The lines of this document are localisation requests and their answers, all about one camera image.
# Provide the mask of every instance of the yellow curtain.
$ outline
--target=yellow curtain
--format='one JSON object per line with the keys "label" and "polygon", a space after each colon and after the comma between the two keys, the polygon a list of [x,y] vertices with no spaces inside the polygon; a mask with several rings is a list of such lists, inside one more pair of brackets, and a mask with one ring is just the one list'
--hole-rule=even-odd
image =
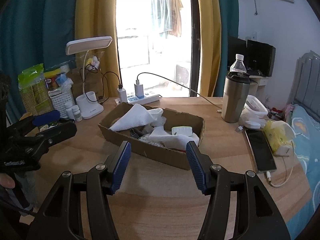
{"label": "yellow curtain", "polygon": [[[118,49],[116,36],[116,0],[77,0],[75,16],[75,38],[84,39],[98,36],[111,36],[113,41],[105,51],[100,63],[102,73],[119,73]],[[110,96],[116,97],[118,79],[115,75],[107,76]]]}
{"label": "yellow curtain", "polygon": [[213,96],[221,58],[219,0],[199,0],[201,36],[200,94]]}

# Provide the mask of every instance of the wooden desk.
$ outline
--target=wooden desk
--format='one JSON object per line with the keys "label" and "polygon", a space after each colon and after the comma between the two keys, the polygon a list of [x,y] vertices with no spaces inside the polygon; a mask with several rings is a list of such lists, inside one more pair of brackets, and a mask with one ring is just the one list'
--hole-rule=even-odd
{"label": "wooden desk", "polygon": [[[221,98],[210,98],[221,104]],[[236,133],[237,124],[229,124],[216,113],[217,107],[202,98],[161,98],[151,106],[171,108],[201,116],[205,131],[200,150],[229,171],[244,173],[254,170],[244,133]],[[85,172],[105,161],[118,147],[107,142],[97,124],[115,106],[113,99],[104,104],[104,112],[77,123],[75,137],[52,147],[41,159],[42,168],[36,172],[38,201],[42,203],[56,179],[63,171]],[[287,170],[293,158],[285,160]],[[282,158],[277,159],[278,170],[272,175],[274,183],[285,178]],[[307,178],[297,158],[290,180],[281,188],[271,188],[259,175],[275,200],[285,221],[288,221],[311,197]],[[196,188],[191,171],[132,154],[120,190],[108,197],[112,216],[121,240],[124,239],[196,239],[204,221],[208,196]],[[236,208],[236,194],[231,195],[226,239],[232,236]],[[84,217],[84,231],[88,237],[88,221]]]}

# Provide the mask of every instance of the box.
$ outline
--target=box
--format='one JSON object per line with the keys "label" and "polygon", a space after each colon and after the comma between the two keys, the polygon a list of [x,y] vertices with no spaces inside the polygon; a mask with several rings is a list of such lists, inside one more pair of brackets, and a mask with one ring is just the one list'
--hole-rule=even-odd
{"label": "box", "polygon": [[[105,139],[118,146],[121,145],[122,141],[128,141],[131,143],[131,149],[134,153],[174,167],[178,167],[184,170],[190,170],[189,162],[185,152],[157,147],[125,135],[123,131],[113,132],[109,129],[114,123],[114,120],[126,114],[131,109],[131,107],[133,107],[133,105],[130,105],[128,103],[121,103],[114,109],[112,109],[104,119],[102,119],[99,124],[99,128],[102,131]],[[157,108],[151,106],[143,107],[147,110]],[[167,121],[164,125],[165,130],[171,131],[171,128],[174,126],[191,126],[193,132],[198,135],[200,139],[199,144],[201,143],[204,133],[204,119],[202,117],[188,113],[180,113],[167,108],[163,109],[162,116],[167,118]]]}

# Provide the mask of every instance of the teal curtain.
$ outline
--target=teal curtain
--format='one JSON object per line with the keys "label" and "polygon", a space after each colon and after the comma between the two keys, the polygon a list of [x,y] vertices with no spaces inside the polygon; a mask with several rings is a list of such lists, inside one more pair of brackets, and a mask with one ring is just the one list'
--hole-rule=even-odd
{"label": "teal curtain", "polygon": [[65,46],[74,40],[75,8],[76,0],[10,0],[0,15],[0,69],[12,79],[6,109],[13,122],[25,113],[18,74],[74,59]]}
{"label": "teal curtain", "polygon": [[238,37],[239,2],[238,0],[219,0],[221,15],[221,60],[214,97],[223,96],[225,77],[227,74],[228,36]]}

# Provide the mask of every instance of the finger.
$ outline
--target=finger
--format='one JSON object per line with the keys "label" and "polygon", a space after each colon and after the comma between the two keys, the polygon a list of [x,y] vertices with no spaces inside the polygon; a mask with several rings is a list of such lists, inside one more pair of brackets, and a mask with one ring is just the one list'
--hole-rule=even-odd
{"label": "finger", "polygon": [[7,174],[0,173],[0,185],[5,188],[14,188],[14,180]]}

